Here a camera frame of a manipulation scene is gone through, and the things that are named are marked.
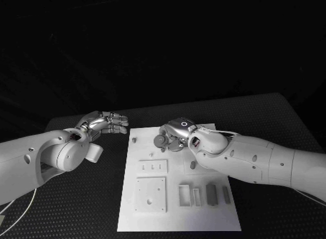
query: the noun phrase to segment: black curtain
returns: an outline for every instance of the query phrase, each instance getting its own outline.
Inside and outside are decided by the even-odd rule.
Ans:
[[[0,4],[0,142],[54,117],[268,92],[326,150],[323,3]]]

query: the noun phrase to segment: black fabric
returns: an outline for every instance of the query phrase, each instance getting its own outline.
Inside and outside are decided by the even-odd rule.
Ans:
[[[279,94],[263,94],[201,102],[116,111],[129,119],[129,128],[161,126],[177,117],[214,123],[216,129],[237,132],[281,146],[323,152]],[[45,131],[73,127],[82,115],[54,118]],[[226,238],[326,239],[326,207],[281,186],[253,185],[229,178],[240,233],[138,232],[118,233],[118,213],[129,134],[102,135],[97,163],[56,176],[37,188],[31,207],[2,238]],[[0,232],[19,217],[31,192],[9,207]]]

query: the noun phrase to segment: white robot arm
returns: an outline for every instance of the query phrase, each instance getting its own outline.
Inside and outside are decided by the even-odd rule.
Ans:
[[[126,133],[126,125],[125,116],[93,111],[73,128],[0,143],[0,205],[71,171],[83,158],[95,163],[102,148],[90,142],[102,133]]]
[[[246,183],[289,187],[326,205],[326,154],[285,148],[233,132],[197,128],[185,118],[161,126],[154,144],[171,151],[187,147],[201,167]]]

